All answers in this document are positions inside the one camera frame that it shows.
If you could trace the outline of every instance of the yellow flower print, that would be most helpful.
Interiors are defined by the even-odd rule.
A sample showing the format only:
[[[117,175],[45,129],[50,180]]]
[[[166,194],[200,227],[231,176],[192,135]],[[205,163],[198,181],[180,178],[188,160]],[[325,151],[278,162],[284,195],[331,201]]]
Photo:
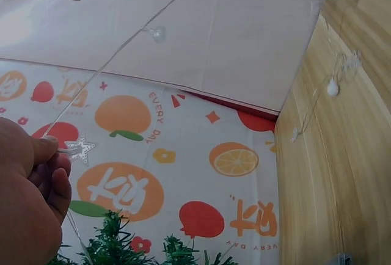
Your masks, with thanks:
[[[176,153],[174,151],[168,151],[163,148],[156,149],[153,152],[153,158],[156,159],[159,163],[174,163],[175,162]]]

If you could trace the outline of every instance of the hand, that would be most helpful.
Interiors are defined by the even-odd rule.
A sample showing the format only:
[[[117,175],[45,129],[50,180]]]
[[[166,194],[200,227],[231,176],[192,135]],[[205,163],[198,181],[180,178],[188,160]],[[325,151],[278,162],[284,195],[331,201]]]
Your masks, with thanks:
[[[57,253],[71,200],[70,161],[57,140],[0,118],[0,260],[44,265]]]

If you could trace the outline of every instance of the red star print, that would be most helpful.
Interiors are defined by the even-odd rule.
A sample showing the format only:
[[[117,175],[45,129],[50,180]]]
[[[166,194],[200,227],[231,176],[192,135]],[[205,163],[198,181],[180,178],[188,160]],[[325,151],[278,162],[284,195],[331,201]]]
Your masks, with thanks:
[[[102,82],[102,85],[100,86],[100,89],[102,89],[104,91],[107,86],[108,85],[105,82]]]

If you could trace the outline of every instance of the christmas tree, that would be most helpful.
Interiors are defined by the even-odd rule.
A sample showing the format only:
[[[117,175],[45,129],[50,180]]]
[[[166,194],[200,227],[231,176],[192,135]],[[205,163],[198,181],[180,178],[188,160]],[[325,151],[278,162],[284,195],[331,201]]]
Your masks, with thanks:
[[[97,235],[95,239],[90,239],[86,247],[88,255],[80,253],[82,256],[81,265],[160,265],[154,257],[145,255],[144,251],[136,252],[131,242],[134,234],[123,229],[129,221],[122,224],[124,217],[118,212],[109,211],[104,216],[103,228],[95,228]],[[192,247],[184,245],[173,235],[165,238],[163,243],[166,260],[161,265],[200,265],[194,257],[194,240]],[[218,253],[214,262],[210,262],[210,256],[204,251],[205,265],[238,265],[232,257],[224,262],[225,254]],[[71,259],[58,253],[47,265],[78,265]]]

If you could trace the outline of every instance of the finger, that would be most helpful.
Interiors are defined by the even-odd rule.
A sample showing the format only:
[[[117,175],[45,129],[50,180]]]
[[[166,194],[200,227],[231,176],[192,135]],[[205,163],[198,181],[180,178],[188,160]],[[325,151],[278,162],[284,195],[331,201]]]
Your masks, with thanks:
[[[43,179],[45,178],[47,171],[44,164],[39,164],[32,169],[28,180],[32,182],[36,187],[39,187],[42,184]]]
[[[34,147],[34,165],[46,163],[56,153],[59,143],[55,137],[31,138]]]
[[[50,168],[47,164],[42,164],[45,168],[45,172],[43,173],[43,179],[41,181],[41,184],[38,186],[38,190],[41,192],[43,198],[45,200],[48,199],[49,194],[51,192],[51,178],[52,178],[52,171],[50,171]]]
[[[64,169],[59,168],[52,175],[52,189],[47,203],[60,224],[65,219],[71,203],[71,184]]]
[[[71,172],[71,162],[66,155],[56,153],[51,159],[49,159],[47,164],[42,165],[44,166],[43,173],[41,173],[43,180],[41,181],[38,189],[43,195],[43,198],[47,200],[53,186],[53,173],[57,169],[64,169],[67,176],[69,176]]]
[[[66,154],[58,154],[56,153],[49,161],[48,167],[50,172],[54,172],[55,170],[62,168],[66,171],[69,176],[71,173],[71,162],[67,158]]]

